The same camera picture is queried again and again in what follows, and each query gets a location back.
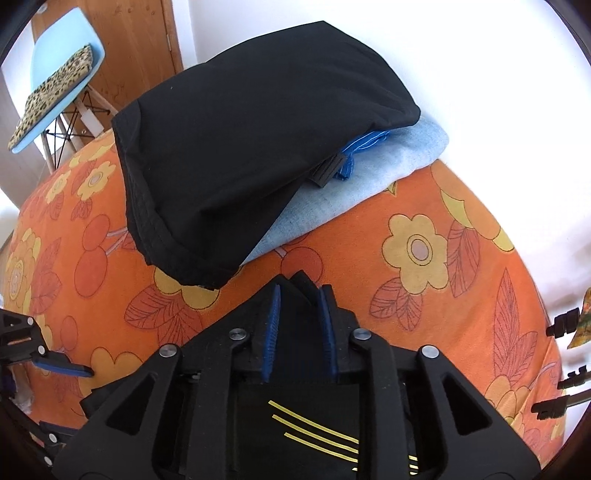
blue strap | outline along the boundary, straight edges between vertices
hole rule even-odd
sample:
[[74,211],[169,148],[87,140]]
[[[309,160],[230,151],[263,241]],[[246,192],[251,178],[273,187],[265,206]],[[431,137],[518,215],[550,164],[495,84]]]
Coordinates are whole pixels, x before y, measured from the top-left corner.
[[350,142],[341,151],[347,156],[347,160],[345,163],[343,163],[339,171],[335,173],[334,178],[338,180],[348,180],[351,177],[351,174],[353,173],[353,167],[355,166],[353,154],[362,150],[367,150],[368,148],[373,147],[376,143],[386,140],[389,134],[390,130],[370,132],[368,134],[361,135],[359,138],[356,138]]

black cloth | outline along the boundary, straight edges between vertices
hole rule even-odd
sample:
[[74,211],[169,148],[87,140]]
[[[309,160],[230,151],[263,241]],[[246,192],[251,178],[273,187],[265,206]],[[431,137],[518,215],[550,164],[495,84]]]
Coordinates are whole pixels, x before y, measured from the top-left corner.
[[385,60],[325,22],[253,38],[113,119],[128,229],[148,264],[220,288],[310,170],[419,116]]

bed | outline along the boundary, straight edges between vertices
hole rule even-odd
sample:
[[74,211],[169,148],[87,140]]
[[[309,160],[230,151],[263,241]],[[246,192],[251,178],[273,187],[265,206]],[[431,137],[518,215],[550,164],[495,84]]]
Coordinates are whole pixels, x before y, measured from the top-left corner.
[[561,376],[536,287],[495,218],[441,161],[209,291],[180,285],[136,250],[109,131],[30,196],[9,251],[5,308],[34,316],[51,349],[95,371],[73,378],[27,365],[35,420],[81,426],[79,401],[92,388],[133,372],[159,345],[186,343],[278,273],[303,269],[391,344],[438,346],[543,465],[562,445],[563,419],[530,413],[560,394]]

chair seat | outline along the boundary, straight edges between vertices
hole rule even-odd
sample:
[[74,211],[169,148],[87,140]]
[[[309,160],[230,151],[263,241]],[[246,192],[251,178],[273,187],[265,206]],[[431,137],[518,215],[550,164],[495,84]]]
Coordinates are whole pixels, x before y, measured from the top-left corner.
[[8,143],[8,148],[15,148],[61,100],[88,77],[91,69],[92,49],[87,44],[29,95],[25,113]]

yellow stripe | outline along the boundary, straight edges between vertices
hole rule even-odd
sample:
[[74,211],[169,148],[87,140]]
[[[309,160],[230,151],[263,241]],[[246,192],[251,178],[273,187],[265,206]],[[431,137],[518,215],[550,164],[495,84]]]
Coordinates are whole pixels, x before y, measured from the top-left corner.
[[300,442],[308,447],[312,447],[313,449],[319,450],[324,453],[328,453],[329,455],[333,455],[335,457],[342,458],[343,460],[348,460],[349,462],[357,463],[357,460],[355,458],[347,457],[345,455],[342,455],[341,453],[333,452],[332,450],[327,450],[326,448],[319,447],[318,445],[314,445],[313,443],[307,442],[305,440],[302,440],[301,438],[293,436],[291,433],[285,432],[283,435],[285,435],[287,438],[291,440],[295,440],[296,442]]
[[284,420],[277,415],[273,415],[273,418],[277,421],[280,421],[283,425],[287,425],[288,427],[291,427],[292,429],[297,430],[298,432],[303,433],[304,435],[309,435],[310,437],[315,438],[316,440],[320,440],[321,442],[328,443],[329,445],[332,445],[333,447],[342,448],[344,450],[348,450],[353,453],[359,453],[359,451],[357,449],[354,449],[352,447],[348,447],[348,446],[343,445],[341,443],[333,442],[332,440],[329,440],[329,439],[325,439],[324,437],[321,437],[320,435],[316,435],[315,433],[309,432],[306,429],[298,427],[297,425],[294,425],[292,422]]
[[298,415],[297,413],[294,413],[291,410],[288,410],[287,408],[282,407],[281,405],[279,405],[278,403],[275,403],[272,400],[269,400],[269,405],[271,407],[275,407],[275,408],[281,410],[283,413],[287,413],[289,416],[294,417],[295,419],[298,419],[299,421],[303,421],[304,423],[307,423],[308,425],[312,425],[313,427],[315,427],[315,428],[317,428],[319,430],[322,430],[323,432],[330,433],[332,435],[335,435],[336,437],[340,437],[340,438],[342,438],[344,440],[348,440],[350,442],[359,444],[359,440],[358,439],[354,439],[353,437],[346,436],[343,433],[339,433],[339,432],[336,432],[334,430],[331,430],[331,429],[328,429],[326,427],[323,427],[322,425],[318,425],[317,423],[315,423],[315,422],[313,422],[311,420],[305,419],[301,415]]

